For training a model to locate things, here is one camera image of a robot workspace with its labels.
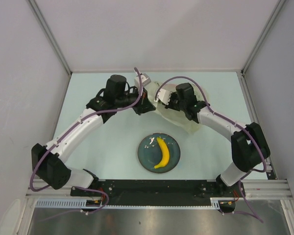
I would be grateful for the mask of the yellow-green plastic bag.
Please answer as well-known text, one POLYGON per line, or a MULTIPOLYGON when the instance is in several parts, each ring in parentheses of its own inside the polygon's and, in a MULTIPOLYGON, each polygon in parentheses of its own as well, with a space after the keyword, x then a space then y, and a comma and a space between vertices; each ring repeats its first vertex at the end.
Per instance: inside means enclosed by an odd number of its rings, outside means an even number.
POLYGON ((160 85, 162 84, 163 84, 162 82, 156 81, 156 82, 151 82, 146 87, 148 99, 156 107, 156 110, 154 111, 154 113, 161 116, 168 122, 183 128, 187 133, 191 135, 197 132, 199 129, 201 129, 203 125, 198 124, 194 121, 188 120, 183 111, 166 109, 162 104, 157 104, 154 101, 155 93, 157 89, 160 87, 160 85))

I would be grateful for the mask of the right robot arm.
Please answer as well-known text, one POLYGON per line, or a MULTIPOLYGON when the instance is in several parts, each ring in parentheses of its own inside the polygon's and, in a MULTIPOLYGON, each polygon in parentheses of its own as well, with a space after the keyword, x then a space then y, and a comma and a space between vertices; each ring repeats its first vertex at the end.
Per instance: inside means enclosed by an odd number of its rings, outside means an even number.
POLYGON ((175 92, 161 85, 155 94, 155 100, 166 108, 182 111, 186 118, 205 125, 231 143, 232 163, 217 178, 216 190, 221 196, 228 196, 237 184, 249 172, 256 171, 256 165, 266 164, 270 148, 261 126, 255 122, 244 124, 213 111, 204 96, 198 100, 190 83, 176 86, 175 92))

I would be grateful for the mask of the yellow fake banana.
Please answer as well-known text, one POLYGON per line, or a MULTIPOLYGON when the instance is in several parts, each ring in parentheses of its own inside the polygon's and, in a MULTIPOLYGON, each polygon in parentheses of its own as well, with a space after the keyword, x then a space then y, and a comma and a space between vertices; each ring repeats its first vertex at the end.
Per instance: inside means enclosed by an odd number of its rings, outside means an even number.
POLYGON ((158 145, 160 146, 160 150, 161 150, 161 153, 162 153, 162 159, 161 161, 154 166, 155 169, 158 169, 158 168, 163 168, 163 167, 166 167, 170 161, 170 151, 169 151, 169 148, 166 144, 166 142, 160 138, 160 137, 157 137, 157 142, 158 142, 158 145))

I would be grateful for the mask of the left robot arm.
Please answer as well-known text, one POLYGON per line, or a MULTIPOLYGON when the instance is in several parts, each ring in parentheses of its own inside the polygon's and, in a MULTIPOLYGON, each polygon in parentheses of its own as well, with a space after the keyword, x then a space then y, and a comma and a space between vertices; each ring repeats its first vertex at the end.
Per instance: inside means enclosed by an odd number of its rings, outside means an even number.
POLYGON ((86 169, 67 167, 65 163, 92 131, 117 112, 129 108, 138 115, 154 111, 155 107, 147 96, 146 87, 150 83, 151 79, 142 73, 135 77, 135 85, 132 87, 124 76, 110 76, 105 88, 87 103, 82 114, 66 131, 45 145, 36 144, 32 147, 33 175, 53 189, 80 187, 89 196, 96 194, 96 175, 86 169))

